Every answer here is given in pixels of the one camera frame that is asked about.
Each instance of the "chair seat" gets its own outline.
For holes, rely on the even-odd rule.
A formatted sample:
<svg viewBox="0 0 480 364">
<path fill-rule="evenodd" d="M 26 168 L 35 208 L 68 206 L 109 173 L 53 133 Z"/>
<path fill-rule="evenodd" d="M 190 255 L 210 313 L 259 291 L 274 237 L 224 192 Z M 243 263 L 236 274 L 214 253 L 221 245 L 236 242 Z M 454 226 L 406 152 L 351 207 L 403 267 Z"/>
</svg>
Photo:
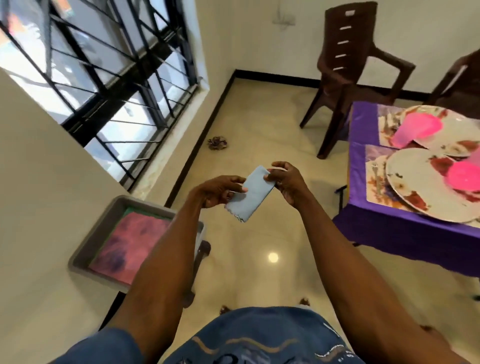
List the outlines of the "chair seat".
<svg viewBox="0 0 480 364">
<path fill-rule="evenodd" d="M 448 97 L 440 97 L 435 104 L 468 118 L 480 119 L 480 97 L 477 95 L 455 91 Z"/>
<path fill-rule="evenodd" d="M 324 102 L 329 109 L 335 109 L 336 103 L 340 98 L 340 91 L 341 88 L 338 87 L 324 89 Z M 342 105 L 342 112 L 344 114 L 348 111 L 351 103 L 354 101 L 368 101 L 383 105 L 392 104 L 387 96 L 381 95 L 369 87 L 358 87 L 357 85 L 351 85 L 347 90 L 345 102 Z"/>
</svg>

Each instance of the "person's left hand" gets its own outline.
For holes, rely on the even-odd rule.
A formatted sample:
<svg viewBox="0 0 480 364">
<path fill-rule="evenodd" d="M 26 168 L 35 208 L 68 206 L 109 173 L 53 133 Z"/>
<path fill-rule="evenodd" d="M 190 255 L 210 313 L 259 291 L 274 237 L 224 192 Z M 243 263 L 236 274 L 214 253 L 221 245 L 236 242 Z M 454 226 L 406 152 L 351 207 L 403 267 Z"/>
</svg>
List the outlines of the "person's left hand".
<svg viewBox="0 0 480 364">
<path fill-rule="evenodd" d="M 226 204 L 234 192 L 247 192 L 247 188 L 239 185 L 244 182 L 245 178 L 240 176 L 219 176 L 199 184 L 190 193 L 201 199 L 203 208 L 210 208 Z"/>
</svg>

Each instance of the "gray plastic basket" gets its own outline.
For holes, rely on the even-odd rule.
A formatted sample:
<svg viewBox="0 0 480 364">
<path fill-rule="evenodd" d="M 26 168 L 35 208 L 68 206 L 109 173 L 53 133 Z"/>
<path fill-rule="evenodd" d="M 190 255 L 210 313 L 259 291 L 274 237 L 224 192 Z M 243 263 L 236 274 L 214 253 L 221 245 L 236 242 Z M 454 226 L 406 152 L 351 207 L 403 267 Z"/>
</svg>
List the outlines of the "gray plastic basket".
<svg viewBox="0 0 480 364">
<path fill-rule="evenodd" d="M 145 202 L 134 197 L 125 195 L 115 197 L 70 258 L 68 267 L 72 272 L 94 279 L 121 292 L 126 293 L 128 291 L 130 288 L 129 284 L 97 273 L 88 266 L 129 207 L 168 219 L 173 219 L 176 214 L 176 212 L 170 208 Z M 210 244 L 208 244 L 208 242 L 202 242 L 204 231 L 205 225 L 199 221 L 197 226 L 197 239 L 195 241 L 194 273 L 198 270 L 198 266 L 204 255 L 210 253 Z"/>
</svg>

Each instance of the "chair backrest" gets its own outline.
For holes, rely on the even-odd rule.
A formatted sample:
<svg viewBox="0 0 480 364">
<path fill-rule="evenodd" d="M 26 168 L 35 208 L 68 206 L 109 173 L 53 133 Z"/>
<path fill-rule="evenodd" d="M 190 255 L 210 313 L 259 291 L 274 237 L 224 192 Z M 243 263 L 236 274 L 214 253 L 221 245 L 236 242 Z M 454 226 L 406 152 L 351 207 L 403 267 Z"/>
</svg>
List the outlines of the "chair backrest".
<svg viewBox="0 0 480 364">
<path fill-rule="evenodd" d="M 325 11 L 320 57 L 329 68 L 355 83 L 373 46 L 376 15 L 375 1 L 354 2 Z"/>
<path fill-rule="evenodd" d="M 480 97 L 480 49 L 469 55 L 466 66 L 447 93 L 460 91 Z"/>
</svg>

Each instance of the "white plate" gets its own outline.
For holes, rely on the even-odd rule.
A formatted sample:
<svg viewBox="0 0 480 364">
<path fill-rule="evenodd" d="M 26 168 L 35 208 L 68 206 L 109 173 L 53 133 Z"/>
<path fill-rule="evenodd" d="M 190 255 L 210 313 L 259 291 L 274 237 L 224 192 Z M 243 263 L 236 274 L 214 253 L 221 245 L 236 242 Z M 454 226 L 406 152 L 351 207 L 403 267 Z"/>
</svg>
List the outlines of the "white plate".
<svg viewBox="0 0 480 364">
<path fill-rule="evenodd" d="M 434 135 L 415 139 L 421 146 L 452 157 L 468 157 L 480 145 L 480 123 L 455 111 L 439 106 L 413 106 L 401 112 L 400 119 L 411 112 L 435 115 L 442 120 L 444 127 Z"/>
<path fill-rule="evenodd" d="M 472 221 L 480 216 L 480 192 L 457 192 L 445 184 L 442 174 L 453 162 L 428 149 L 402 149 L 388 158 L 386 175 L 394 191 L 414 209 L 444 221 Z"/>
</svg>

